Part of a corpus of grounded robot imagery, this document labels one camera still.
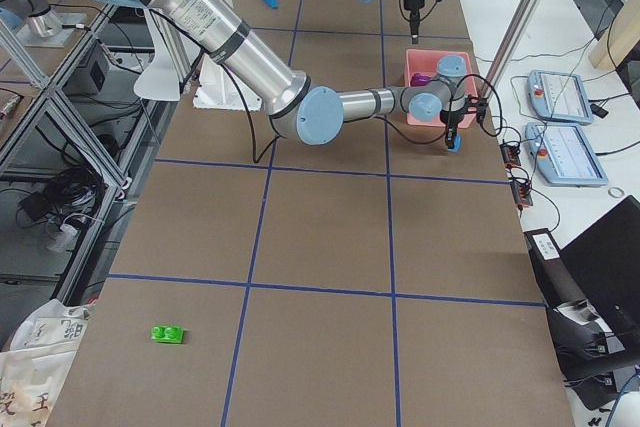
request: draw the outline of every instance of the white label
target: white label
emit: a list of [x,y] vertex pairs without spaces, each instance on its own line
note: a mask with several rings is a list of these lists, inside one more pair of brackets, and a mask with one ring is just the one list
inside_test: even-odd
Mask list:
[[198,42],[218,20],[204,0],[182,0],[171,12],[171,17]]
[[553,242],[551,241],[551,237],[549,237],[548,234],[537,234],[537,235],[534,235],[533,236],[533,241],[538,246],[538,250],[542,254],[542,258],[544,260],[551,260],[551,259],[559,259],[560,258],[560,254],[558,253],[558,250],[556,249],[556,246],[553,245]]

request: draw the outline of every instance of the green lego brick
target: green lego brick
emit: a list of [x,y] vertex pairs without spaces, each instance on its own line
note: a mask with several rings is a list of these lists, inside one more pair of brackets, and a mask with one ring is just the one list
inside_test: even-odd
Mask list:
[[151,329],[151,340],[163,344],[181,344],[184,330],[179,325],[156,325]]

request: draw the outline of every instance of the black monitor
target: black monitor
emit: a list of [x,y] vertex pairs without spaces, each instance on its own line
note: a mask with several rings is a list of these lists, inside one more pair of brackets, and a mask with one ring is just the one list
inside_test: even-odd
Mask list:
[[560,257],[625,349],[640,349],[640,202],[623,199]]

